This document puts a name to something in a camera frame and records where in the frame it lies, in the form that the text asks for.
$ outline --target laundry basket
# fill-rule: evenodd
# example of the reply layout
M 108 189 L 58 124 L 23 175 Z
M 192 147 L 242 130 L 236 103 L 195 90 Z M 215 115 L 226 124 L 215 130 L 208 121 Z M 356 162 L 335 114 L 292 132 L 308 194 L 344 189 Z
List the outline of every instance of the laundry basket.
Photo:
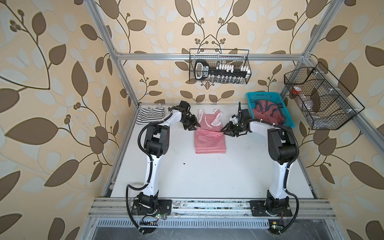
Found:
M 251 93 L 247 93 L 247 99 L 248 99 L 248 108 L 252 115 L 252 118 L 255 118 L 255 116 L 253 115 L 252 108 L 255 108 L 256 100 L 268 100 L 275 103 L 277 106 L 279 106 L 281 112 L 285 117 L 285 123 L 283 124 L 283 126 L 288 126 L 291 128 L 295 127 L 295 123 L 292 120 L 291 114 L 288 112 L 288 109 L 285 106 L 280 94 L 270 93 L 270 92 L 251 92 Z

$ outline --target black rack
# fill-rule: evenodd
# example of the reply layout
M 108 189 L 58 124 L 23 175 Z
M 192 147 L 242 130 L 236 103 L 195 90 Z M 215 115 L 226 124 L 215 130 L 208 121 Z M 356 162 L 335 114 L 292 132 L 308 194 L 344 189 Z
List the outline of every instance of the black rack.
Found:
M 189 81 L 247 84 L 252 75 L 248 54 L 249 50 L 240 49 L 191 48 L 189 50 Z M 196 68 L 198 63 L 204 67 Z
M 326 73 L 337 80 L 337 87 L 327 80 Z M 314 68 L 302 67 L 284 74 L 284 84 L 312 130 L 339 129 L 365 108 L 321 62 Z

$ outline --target wire mesh basket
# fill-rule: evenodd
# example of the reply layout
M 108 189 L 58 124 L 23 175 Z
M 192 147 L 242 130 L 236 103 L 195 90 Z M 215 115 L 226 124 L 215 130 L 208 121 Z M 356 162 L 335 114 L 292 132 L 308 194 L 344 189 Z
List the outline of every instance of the wire mesh basket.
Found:
M 326 73 L 334 77 L 337 86 L 327 80 Z M 339 129 L 365 108 L 321 62 L 314 68 L 302 67 L 284 74 L 284 84 L 312 130 Z
M 191 48 L 189 82 L 247 84 L 252 75 L 248 54 L 249 50 Z

